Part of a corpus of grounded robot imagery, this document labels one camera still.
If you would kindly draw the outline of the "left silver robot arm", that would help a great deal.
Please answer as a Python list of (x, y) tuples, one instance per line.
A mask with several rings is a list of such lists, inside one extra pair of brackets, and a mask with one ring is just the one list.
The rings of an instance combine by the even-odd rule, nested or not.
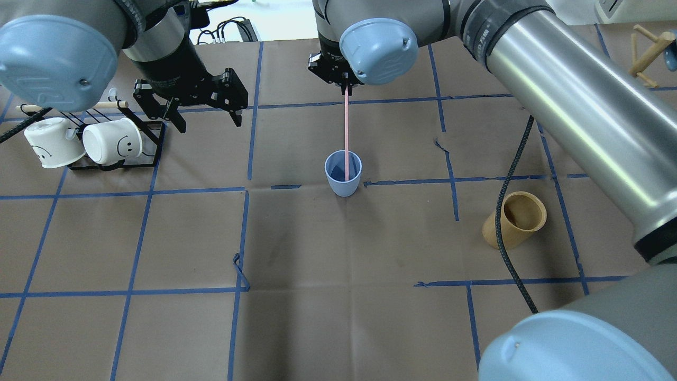
[(206, 70), (189, 38), (230, 1), (2, 1), (1, 81), (31, 104), (78, 112), (99, 102), (124, 53), (142, 73), (133, 98), (150, 119), (186, 130), (181, 107), (227, 111), (249, 95), (234, 69)]

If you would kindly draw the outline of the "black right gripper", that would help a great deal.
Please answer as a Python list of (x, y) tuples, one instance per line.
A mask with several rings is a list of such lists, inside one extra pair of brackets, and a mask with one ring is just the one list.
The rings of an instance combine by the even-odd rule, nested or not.
[(357, 78), (348, 62), (328, 58), (321, 52), (309, 55), (308, 70), (327, 84), (341, 87), (343, 96), (351, 96), (354, 87), (365, 85)]

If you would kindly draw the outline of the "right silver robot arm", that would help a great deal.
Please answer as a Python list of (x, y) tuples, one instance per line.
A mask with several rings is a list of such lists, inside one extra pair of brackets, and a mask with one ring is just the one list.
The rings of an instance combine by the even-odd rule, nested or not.
[(342, 89), (388, 84), (418, 48), (459, 37), (631, 221), (649, 267), (535, 313), (482, 354), (480, 380), (675, 380), (675, 110), (545, 1), (314, 1)]

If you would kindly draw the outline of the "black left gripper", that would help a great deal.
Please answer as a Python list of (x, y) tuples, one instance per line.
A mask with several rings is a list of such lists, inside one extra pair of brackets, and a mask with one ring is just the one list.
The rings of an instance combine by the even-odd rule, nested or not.
[(249, 92), (234, 68), (220, 75), (193, 72), (168, 80), (137, 80), (133, 98), (151, 119), (170, 122), (179, 133), (187, 124), (179, 108), (207, 105), (227, 111), (234, 124), (242, 127), (242, 113), (249, 106)]

